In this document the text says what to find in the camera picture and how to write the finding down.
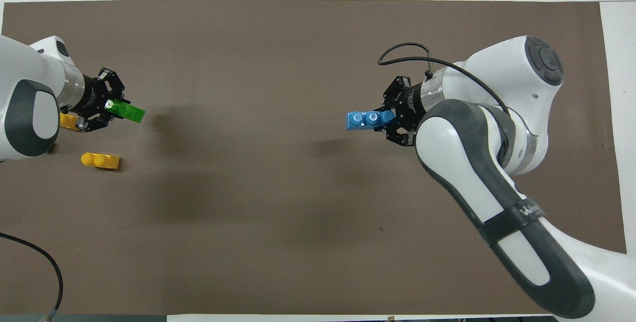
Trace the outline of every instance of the blue lego brick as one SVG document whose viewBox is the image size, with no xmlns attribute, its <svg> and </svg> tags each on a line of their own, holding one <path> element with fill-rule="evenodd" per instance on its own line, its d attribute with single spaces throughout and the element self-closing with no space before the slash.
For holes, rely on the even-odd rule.
<svg viewBox="0 0 636 322">
<path fill-rule="evenodd" d="M 372 130 L 395 118 L 393 111 L 368 111 L 347 113 L 347 130 Z"/>
</svg>

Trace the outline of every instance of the yellow block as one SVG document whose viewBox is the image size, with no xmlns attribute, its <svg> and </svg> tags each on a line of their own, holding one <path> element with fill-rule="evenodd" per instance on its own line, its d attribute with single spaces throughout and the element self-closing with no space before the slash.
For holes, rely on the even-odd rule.
<svg viewBox="0 0 636 322">
<path fill-rule="evenodd" d="M 117 169 L 119 167 L 119 156 L 91 154 L 86 152 L 81 157 L 81 163 L 97 168 Z"/>
<path fill-rule="evenodd" d="M 78 117 L 73 116 L 72 114 L 64 114 L 60 112 L 60 125 L 65 129 L 70 130 L 79 130 L 75 127 L 75 123 L 77 123 Z"/>
</svg>

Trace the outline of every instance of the black strap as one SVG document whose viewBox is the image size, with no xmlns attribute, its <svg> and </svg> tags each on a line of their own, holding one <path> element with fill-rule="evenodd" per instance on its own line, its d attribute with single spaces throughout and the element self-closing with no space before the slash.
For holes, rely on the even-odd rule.
<svg viewBox="0 0 636 322">
<path fill-rule="evenodd" d="M 483 227 L 477 231 L 490 246 L 542 216 L 545 216 L 545 213 L 537 202 L 527 198 L 486 220 Z"/>
<path fill-rule="evenodd" d="M 496 158 L 499 165 L 501 165 L 502 168 L 506 168 L 513 155 L 513 150 L 508 148 L 512 148 L 515 145 L 515 123 L 510 119 L 510 116 L 494 106 L 480 106 L 490 112 L 490 114 L 495 117 L 495 121 L 497 121 L 502 143 Z"/>
</svg>

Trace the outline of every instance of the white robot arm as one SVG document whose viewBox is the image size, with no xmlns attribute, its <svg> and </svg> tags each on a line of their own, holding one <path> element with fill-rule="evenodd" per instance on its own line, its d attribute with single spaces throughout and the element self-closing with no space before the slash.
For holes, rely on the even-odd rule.
<svg viewBox="0 0 636 322">
<path fill-rule="evenodd" d="M 515 281 L 557 320 L 636 320 L 636 259 L 559 231 L 510 177 L 545 157 L 550 105 L 563 78 L 554 50 L 534 37 L 516 37 L 456 65 L 494 95 L 452 68 L 428 73 L 415 86 L 398 77 L 376 110 L 395 110 L 395 119 L 372 128 L 415 146 L 425 170 L 455 198 Z"/>
<path fill-rule="evenodd" d="M 64 41 L 48 37 L 30 46 L 0 36 L 0 161 L 37 157 L 57 138 L 59 113 L 79 116 L 77 128 L 90 132 L 127 113 L 107 101 L 135 111 L 123 99 L 117 74 L 102 69 L 97 78 L 82 75 Z"/>
</svg>

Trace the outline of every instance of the cable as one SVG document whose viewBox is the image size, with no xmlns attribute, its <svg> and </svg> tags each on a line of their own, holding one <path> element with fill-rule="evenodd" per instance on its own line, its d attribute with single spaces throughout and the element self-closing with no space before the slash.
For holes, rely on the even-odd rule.
<svg viewBox="0 0 636 322">
<path fill-rule="evenodd" d="M 399 59 L 382 61 L 386 55 L 388 55 L 393 50 L 395 50 L 397 48 L 400 48 L 402 46 L 417 46 L 418 48 L 424 49 L 427 54 L 431 53 L 429 51 L 429 49 L 426 46 L 423 46 L 422 44 L 411 43 L 411 42 L 409 42 L 409 43 L 401 43 L 401 44 L 397 44 L 397 45 L 391 46 L 382 55 L 380 55 L 380 58 L 378 59 L 378 65 L 380 65 L 380 66 L 391 65 L 391 64 L 397 64 L 398 62 L 405 62 L 405 61 L 427 61 L 427 62 L 429 62 L 429 65 L 430 65 L 431 62 L 435 62 L 437 64 L 442 64 L 444 66 L 448 66 L 449 68 L 455 69 L 455 70 L 459 71 L 460 73 L 463 73 L 464 75 L 468 76 L 468 78 L 470 78 L 471 80 L 475 81 L 478 85 L 480 85 L 481 88 L 485 89 L 486 92 L 488 92 L 488 95 L 490 95 L 492 98 L 494 98 L 495 101 L 497 101 L 497 104 L 499 104 L 501 106 L 502 111 L 504 111 L 504 113 L 506 113 L 508 116 L 510 116 L 510 112 L 508 111 L 508 108 L 506 107 L 506 104 L 504 104 L 504 101 L 502 101 L 501 98 L 499 98 L 497 93 L 495 93 L 490 87 L 488 87 L 488 85 L 486 85 L 482 80 L 477 78 L 475 75 L 471 74 L 469 71 L 467 71 L 464 68 L 460 68 L 459 66 L 453 64 L 452 62 L 436 59 L 434 57 L 422 57 L 422 56 L 400 57 Z"/>
<path fill-rule="evenodd" d="M 53 259 L 53 257 L 48 252 L 38 247 L 37 245 L 34 245 L 33 243 L 30 243 L 26 240 L 22 240 L 20 238 L 16 238 L 15 236 L 10 236 L 9 234 L 4 234 L 0 232 L 0 238 L 5 238 L 17 243 L 21 243 L 22 245 L 25 245 L 27 247 L 30 247 L 31 249 L 34 249 L 35 251 L 44 255 L 46 259 L 48 259 L 48 261 L 51 263 L 51 265 L 55 269 L 55 274 L 57 275 L 57 284 L 58 284 L 57 301 L 55 302 L 55 307 L 54 307 L 54 311 L 57 311 L 60 308 L 60 304 L 62 303 L 62 292 L 64 290 L 64 284 L 62 283 L 62 273 L 60 272 L 60 268 L 55 262 L 55 260 Z"/>
</svg>

